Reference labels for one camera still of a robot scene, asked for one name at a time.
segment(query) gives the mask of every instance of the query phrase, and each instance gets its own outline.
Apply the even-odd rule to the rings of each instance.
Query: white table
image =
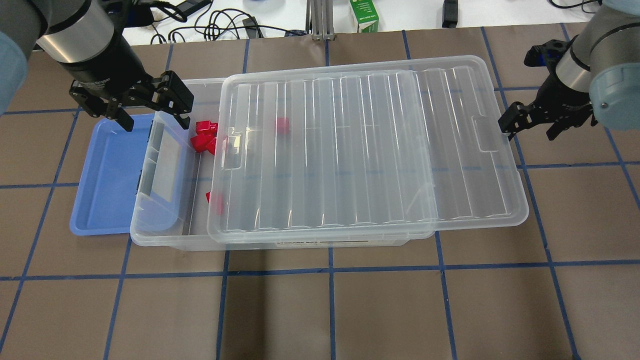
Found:
[[[178,4],[182,0],[170,0]],[[580,0],[556,0],[557,4],[575,4]],[[435,29],[442,25],[443,0],[374,0],[380,15],[378,31],[397,31],[413,29]],[[520,24],[550,24],[555,22],[583,22],[592,15],[578,8],[570,10],[557,9],[547,0],[459,0],[458,27],[501,26]],[[348,0],[333,0],[333,21],[336,33],[353,33]],[[587,4],[585,9],[594,11],[597,4]],[[212,10],[238,8],[253,15],[261,25],[276,26],[284,29],[304,29],[307,12],[306,0],[214,0]],[[189,17],[185,24],[168,19],[156,27],[160,33],[167,35],[179,26],[193,25],[200,12]],[[164,17],[158,12],[156,18]],[[242,18],[237,21],[242,26]],[[206,25],[206,15],[199,25]],[[218,24],[226,25],[228,21],[219,20]],[[238,31],[246,38],[243,29]],[[193,30],[181,31],[188,42],[202,41],[202,35]],[[265,37],[281,37],[283,33],[273,29],[262,29]],[[124,36],[131,45],[149,44],[155,31],[151,27],[125,29]],[[223,38],[235,38],[231,34]]]

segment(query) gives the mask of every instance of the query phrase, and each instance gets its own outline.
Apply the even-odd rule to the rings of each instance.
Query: red cube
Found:
[[[196,134],[210,134],[216,136],[218,134],[218,123],[211,121],[196,122]]]
[[[206,146],[205,148],[207,149],[207,151],[209,151],[212,155],[216,154],[216,138],[213,138]]]
[[[211,139],[214,139],[213,135],[198,134],[191,138],[191,144],[196,152],[203,152],[207,149],[206,146],[211,142]]]
[[[276,118],[276,133],[278,134],[289,134],[291,131],[291,124],[289,123],[288,117],[277,117]]]

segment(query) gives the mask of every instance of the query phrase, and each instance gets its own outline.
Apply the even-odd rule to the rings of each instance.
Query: clear plastic bin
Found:
[[[184,250],[401,245],[528,215],[475,56],[191,81],[216,157],[156,114],[131,225]],[[205,193],[211,192],[207,204]]]

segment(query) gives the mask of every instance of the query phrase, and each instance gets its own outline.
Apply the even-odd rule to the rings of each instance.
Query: black device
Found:
[[[69,94],[89,115],[105,116],[131,131],[133,119],[124,108],[146,106],[173,115],[188,129],[193,94],[173,71],[159,78],[147,74],[122,36],[131,9],[143,1],[117,2],[56,2],[54,15],[47,18],[44,12],[39,17],[46,20],[47,31],[38,45],[74,77]]]
[[[442,4],[442,27],[455,28],[458,25],[458,0],[444,0]]]
[[[549,76],[540,86],[536,99],[529,105],[514,102],[498,120],[500,130],[509,134],[509,140],[522,130],[540,124],[553,124],[547,130],[547,138],[554,140],[570,127],[582,126],[591,117],[591,126],[598,124],[593,117],[589,94],[566,86],[557,76],[560,59],[569,50],[571,42],[549,40],[531,47],[525,56],[528,67],[546,66]]]
[[[255,19],[255,17],[248,17],[242,20],[242,23],[244,24],[244,26],[246,26],[246,36],[248,36],[249,38],[264,38],[264,36],[262,36],[260,28],[257,26],[258,21]]]
[[[178,9],[180,9],[185,16],[189,16],[208,4],[211,4],[212,1],[213,0],[187,0],[178,4]]]
[[[289,30],[287,32],[284,33],[284,37],[288,38],[288,37],[303,37],[305,35],[307,35],[307,30]]]

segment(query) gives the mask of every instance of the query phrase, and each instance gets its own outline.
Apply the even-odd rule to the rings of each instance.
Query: green and white box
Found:
[[[350,0],[353,24],[359,33],[377,33],[380,18],[373,0]]]

